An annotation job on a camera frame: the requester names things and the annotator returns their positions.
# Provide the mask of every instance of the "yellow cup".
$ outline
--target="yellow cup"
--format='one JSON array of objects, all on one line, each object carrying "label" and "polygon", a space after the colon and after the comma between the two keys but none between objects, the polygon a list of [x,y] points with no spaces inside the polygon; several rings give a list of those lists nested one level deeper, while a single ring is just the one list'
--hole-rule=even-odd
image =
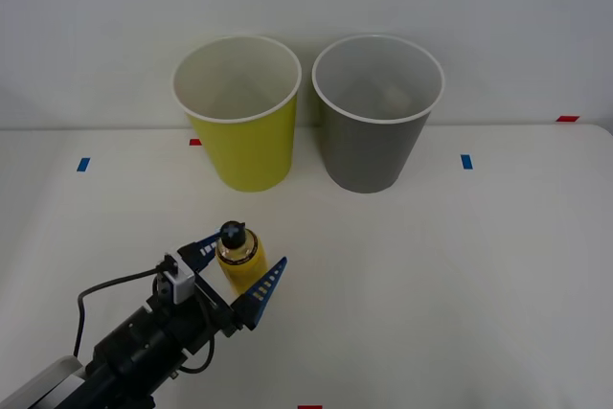
[{"label": "yellow cup", "polygon": [[177,68],[176,99],[231,188],[264,191],[289,172],[301,77],[291,50],[251,35],[204,45]]}]

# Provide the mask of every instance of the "tabletop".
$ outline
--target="tabletop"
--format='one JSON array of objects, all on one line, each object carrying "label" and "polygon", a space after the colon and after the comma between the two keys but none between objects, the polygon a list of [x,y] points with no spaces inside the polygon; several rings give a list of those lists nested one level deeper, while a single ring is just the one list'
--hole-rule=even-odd
[{"label": "tabletop", "polygon": [[[313,129],[297,129],[289,176],[263,193],[224,186],[193,137],[0,132],[0,399],[70,354],[79,292],[239,219],[269,262],[287,256],[284,276],[258,328],[220,337],[209,370],[166,382],[158,407],[613,404],[606,131],[427,126],[375,194],[329,179]],[[216,263],[203,275],[232,296]],[[86,300],[81,362],[149,291]]]}]

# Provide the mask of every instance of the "blue tape marker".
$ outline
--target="blue tape marker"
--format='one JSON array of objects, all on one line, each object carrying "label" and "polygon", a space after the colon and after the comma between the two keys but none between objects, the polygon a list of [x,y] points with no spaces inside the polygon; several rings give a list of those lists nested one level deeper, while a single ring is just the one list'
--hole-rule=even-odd
[{"label": "blue tape marker", "polygon": [[87,165],[89,165],[89,157],[81,158],[79,166],[77,167],[77,172],[85,172],[85,170],[87,170]]},{"label": "blue tape marker", "polygon": [[463,154],[460,155],[462,157],[462,166],[465,170],[472,170],[472,160],[470,160],[470,155]]}]

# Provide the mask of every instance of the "yellow bottle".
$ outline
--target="yellow bottle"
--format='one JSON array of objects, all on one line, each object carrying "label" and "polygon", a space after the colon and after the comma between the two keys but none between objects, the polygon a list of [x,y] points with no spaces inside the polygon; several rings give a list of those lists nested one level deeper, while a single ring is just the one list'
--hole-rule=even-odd
[{"label": "yellow bottle", "polygon": [[244,222],[230,220],[221,226],[219,234],[217,261],[237,294],[242,294],[268,271],[264,248]]}]

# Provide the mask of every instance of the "black bottle cap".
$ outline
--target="black bottle cap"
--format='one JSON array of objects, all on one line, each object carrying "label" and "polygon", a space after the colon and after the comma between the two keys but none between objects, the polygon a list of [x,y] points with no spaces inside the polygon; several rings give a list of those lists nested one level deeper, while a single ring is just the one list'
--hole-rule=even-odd
[{"label": "black bottle cap", "polygon": [[219,233],[221,235],[221,242],[228,249],[240,248],[247,241],[244,222],[240,223],[235,220],[229,220],[221,226]]}]

